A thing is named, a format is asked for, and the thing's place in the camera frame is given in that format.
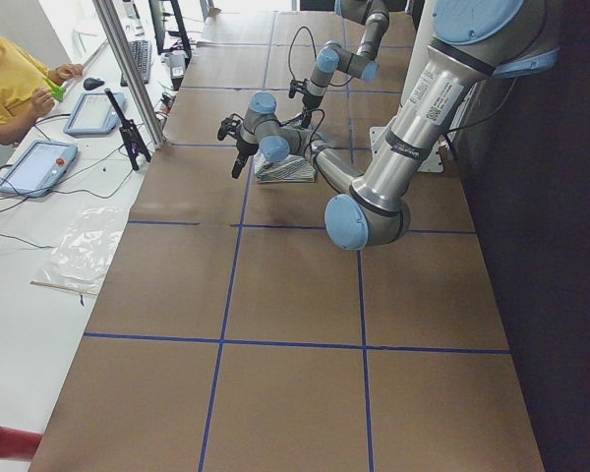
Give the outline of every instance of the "red cylinder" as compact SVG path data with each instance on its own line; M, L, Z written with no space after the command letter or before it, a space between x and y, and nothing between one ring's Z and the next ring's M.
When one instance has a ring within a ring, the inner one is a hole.
M32 460L40 442L40 433L0 426L0 459Z

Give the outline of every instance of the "computer mouse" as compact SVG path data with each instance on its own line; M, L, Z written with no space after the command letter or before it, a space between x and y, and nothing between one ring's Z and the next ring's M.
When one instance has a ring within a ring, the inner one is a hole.
M94 90L100 86L102 86L105 83L105 81L102 81L101 79L96 79L94 77L88 77L83 81L83 88L85 90Z

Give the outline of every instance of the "clear plastic wrap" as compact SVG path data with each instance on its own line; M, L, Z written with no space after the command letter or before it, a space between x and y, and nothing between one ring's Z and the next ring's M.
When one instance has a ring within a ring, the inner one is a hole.
M33 284L96 295L127 224L126 210L99 206L81 211Z

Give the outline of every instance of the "yellow shirt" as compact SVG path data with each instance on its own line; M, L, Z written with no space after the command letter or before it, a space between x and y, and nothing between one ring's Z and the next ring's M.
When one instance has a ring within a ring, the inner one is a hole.
M0 37L0 126L23 113L32 92L48 88L48 68L24 49Z

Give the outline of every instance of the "dark panel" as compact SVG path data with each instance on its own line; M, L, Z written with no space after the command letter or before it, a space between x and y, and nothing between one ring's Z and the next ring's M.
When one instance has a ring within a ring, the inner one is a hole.
M566 1L554 70L518 80L457 147L547 472L590 472L590 2Z

